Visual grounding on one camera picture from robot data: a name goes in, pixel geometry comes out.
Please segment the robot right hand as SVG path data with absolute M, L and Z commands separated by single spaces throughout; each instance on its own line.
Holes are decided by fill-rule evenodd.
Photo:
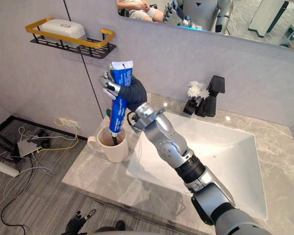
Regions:
M 131 76 L 130 86 L 121 86 L 116 83 L 113 76 L 112 64 L 109 65 L 108 71 L 105 71 L 100 77 L 99 82 L 103 86 L 102 91 L 112 100 L 122 97 L 127 101 L 127 108 L 130 111 L 135 110 L 147 102 L 147 93 L 143 84 L 133 74 Z

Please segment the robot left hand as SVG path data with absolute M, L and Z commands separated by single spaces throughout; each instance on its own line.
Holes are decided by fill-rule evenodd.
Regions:
M 82 215 L 81 211 L 77 211 L 66 225 L 63 235 L 78 235 L 84 224 L 95 215 L 96 209 L 90 210 L 87 214 Z

